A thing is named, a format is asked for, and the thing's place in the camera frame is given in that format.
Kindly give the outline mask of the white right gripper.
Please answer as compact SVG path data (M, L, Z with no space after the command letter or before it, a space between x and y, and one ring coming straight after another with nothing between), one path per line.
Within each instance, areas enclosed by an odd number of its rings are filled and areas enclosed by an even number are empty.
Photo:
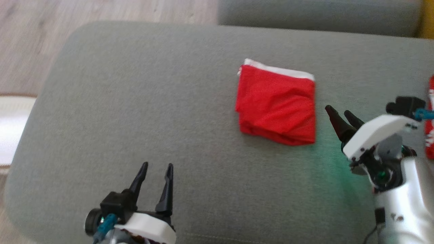
M411 118L390 114L378 116L364 123L352 112L346 110L344 116L349 125L331 105L325 106L324 109L338 139L342 143L346 143L343 153L349 160L359 160L361 155L374 145L406 128L417 128L420 124Z

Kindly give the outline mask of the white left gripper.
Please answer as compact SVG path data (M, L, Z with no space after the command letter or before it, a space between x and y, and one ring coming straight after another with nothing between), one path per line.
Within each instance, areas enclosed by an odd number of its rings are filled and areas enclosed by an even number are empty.
M132 202L137 204L142 183L148 169L144 162L129 187ZM174 166L168 165L165 185L155 212L132 213L124 223L115 225L115 244L175 244L177 240L172 225Z

